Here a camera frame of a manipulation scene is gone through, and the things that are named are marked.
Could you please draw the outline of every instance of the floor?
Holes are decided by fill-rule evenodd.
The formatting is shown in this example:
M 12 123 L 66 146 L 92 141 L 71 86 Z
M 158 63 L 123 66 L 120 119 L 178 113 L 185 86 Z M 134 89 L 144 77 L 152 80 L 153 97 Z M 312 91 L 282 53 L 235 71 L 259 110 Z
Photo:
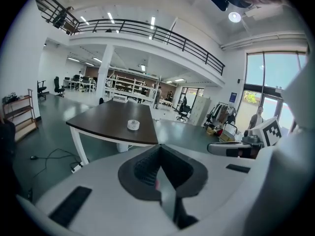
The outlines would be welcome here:
M 66 88 L 64 92 L 65 92 L 64 97 L 69 99 L 69 100 L 84 103 L 84 104 L 87 104 L 89 106 L 97 106 L 98 105 L 98 99 L 95 96 L 95 92 L 90 92 L 90 93 L 81 92 L 81 91 L 77 91 L 74 89 L 68 89 L 68 88 Z M 110 100 L 109 97 L 107 96 L 107 94 L 105 94 L 103 96 L 103 99 L 105 102 Z M 136 102 L 136 103 L 138 102 L 132 98 L 129 98 L 128 100 L 131 102 Z M 141 104 L 150 106 L 150 102 L 148 102 L 148 101 L 142 102 Z M 176 117 L 179 116 L 178 113 L 174 111 L 175 110 L 174 108 L 167 107 L 166 105 L 163 105 L 163 104 L 159 104 L 158 109 L 150 108 L 150 110 L 151 110 L 152 118 L 155 120 L 163 119 L 163 120 L 177 121 Z
M 57 148 L 77 154 L 70 129 L 65 121 L 90 107 L 88 104 L 52 94 L 47 95 L 47 100 L 39 101 L 42 118 L 38 122 L 39 129 L 28 134 L 17 144 L 13 163 L 13 169 L 22 187 L 23 195 L 26 196 L 32 187 L 33 202 L 36 202 L 50 187 L 71 175 L 70 163 L 75 162 L 75 160 L 73 157 L 48 160 L 47 170 L 33 178 L 45 167 L 45 160 L 31 161 L 30 156 L 47 157 L 50 152 Z M 154 120 L 154 125 L 158 141 L 162 144 L 173 144 L 207 153 L 207 144 L 217 142 L 217 138 L 207 135 L 202 127 L 168 120 Z M 81 140 L 90 161 L 118 154 L 115 143 L 85 135 L 81 135 Z M 57 150 L 52 156 L 64 155 L 67 154 Z

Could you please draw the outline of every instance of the green foliage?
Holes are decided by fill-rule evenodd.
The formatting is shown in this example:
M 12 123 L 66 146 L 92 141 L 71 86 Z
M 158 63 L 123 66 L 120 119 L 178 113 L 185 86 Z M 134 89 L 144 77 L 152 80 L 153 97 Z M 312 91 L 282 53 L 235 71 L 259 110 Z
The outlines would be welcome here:
M 248 91 L 246 91 L 246 92 L 244 93 L 244 99 L 245 99 L 247 102 L 249 102 L 249 103 L 253 103 L 253 104 L 257 103 L 257 101 L 256 101 L 256 96 L 255 96 L 255 93 L 254 93 L 254 92 L 248 92 Z

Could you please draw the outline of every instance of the white ceiling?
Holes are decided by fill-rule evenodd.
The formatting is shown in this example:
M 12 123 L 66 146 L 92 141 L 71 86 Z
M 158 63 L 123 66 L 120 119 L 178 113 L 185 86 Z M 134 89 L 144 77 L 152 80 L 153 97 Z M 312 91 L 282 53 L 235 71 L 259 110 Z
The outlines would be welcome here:
M 95 67 L 99 67 L 99 62 L 93 58 L 102 59 L 105 48 L 105 45 L 72 46 L 69 48 L 69 57 L 77 58 L 81 61 L 94 64 Z M 115 47 L 115 52 L 110 62 L 111 66 L 133 69 L 139 72 L 142 72 L 142 64 L 146 66 L 147 74 L 161 76 L 164 81 L 175 81 L 182 78 L 187 83 L 210 82 L 203 76 L 177 63 L 131 48 Z
M 78 4 L 83 0 L 58 0 L 64 6 Z M 213 24 L 214 29 L 220 29 L 224 33 L 224 39 L 221 43 L 229 43 L 241 38 L 250 37 L 268 32 L 277 31 L 301 31 L 301 27 L 296 23 L 296 15 L 287 13 L 291 9 L 286 7 L 277 9 L 275 7 L 268 7 L 267 9 L 254 9 L 252 17 L 248 17 L 245 12 L 247 9 L 240 9 L 230 4 L 227 11 L 220 11 L 211 0 L 181 0 L 186 4 L 190 4 L 199 10 L 209 24 Z M 232 23 L 228 20 L 230 12 L 239 12 L 243 21 L 239 23 Z M 83 11 L 74 11 L 73 14 L 76 18 L 84 16 L 87 20 L 108 18 L 107 12 L 111 12 L 113 18 L 131 19 L 142 22 L 150 22 L 151 17 L 156 17 L 156 25 L 169 29 L 175 20 L 174 15 L 170 15 L 168 11 L 159 11 L 147 7 L 128 6 L 128 4 L 107 4 L 104 1 L 103 6 L 91 6 L 85 8 Z

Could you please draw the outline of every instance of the ceiling light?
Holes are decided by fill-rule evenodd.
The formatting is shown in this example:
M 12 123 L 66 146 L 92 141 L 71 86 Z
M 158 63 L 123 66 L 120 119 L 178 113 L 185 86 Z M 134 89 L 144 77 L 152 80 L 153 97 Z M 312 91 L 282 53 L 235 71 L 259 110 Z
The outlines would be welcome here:
M 112 14 L 110 14 L 110 12 L 107 13 L 109 19 L 111 20 L 112 24 L 114 24 L 114 20 L 113 20 L 113 17 L 112 17 Z
M 101 62 L 101 63 L 102 63 L 102 61 L 101 61 L 101 60 L 99 60 L 98 58 L 93 58 L 93 59 L 95 59 L 95 60 L 97 60 L 98 62 Z
M 155 23 L 155 21 L 156 21 L 156 18 L 155 17 L 152 17 L 152 19 L 151 19 L 151 29 L 153 30 L 153 26 L 154 26 L 154 23 Z
M 73 61 L 75 61 L 75 62 L 80 62 L 80 61 L 77 60 L 77 59 L 73 59 L 73 58 L 69 58 L 69 57 L 68 57 L 68 59 L 73 60 Z
M 231 20 L 234 23 L 238 23 L 242 19 L 241 15 L 239 13 L 237 13 L 237 12 L 231 12 L 228 15 L 228 18 L 229 18 L 229 20 Z
M 81 16 L 81 18 L 82 18 L 82 20 L 83 20 L 87 25 L 90 25 L 89 22 L 86 21 L 86 19 L 85 19 L 84 17 Z

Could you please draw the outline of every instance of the green floor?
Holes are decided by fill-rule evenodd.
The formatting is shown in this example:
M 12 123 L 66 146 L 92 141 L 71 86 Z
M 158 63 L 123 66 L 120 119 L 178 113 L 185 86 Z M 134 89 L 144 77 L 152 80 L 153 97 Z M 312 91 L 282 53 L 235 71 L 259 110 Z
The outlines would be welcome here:
M 89 109 L 90 106 L 60 98 L 52 94 L 47 95 L 47 100 L 41 100 L 39 110 L 42 120 L 38 122 L 39 129 L 28 134 L 17 144 L 13 169 L 16 177 L 26 195 L 33 187 L 33 201 L 36 200 L 50 187 L 71 175 L 70 163 L 72 157 L 48 160 L 47 170 L 36 178 L 36 173 L 44 168 L 45 160 L 30 161 L 31 155 L 47 157 L 57 148 L 75 153 L 76 149 L 72 140 L 69 126 L 65 121 Z M 157 138 L 161 144 L 173 144 L 198 152 L 207 153 L 207 144 L 216 142 L 217 138 L 206 134 L 205 129 L 189 124 L 155 121 Z M 80 135 L 84 150 L 90 161 L 117 154 L 116 144 Z M 57 151 L 52 156 L 67 155 Z

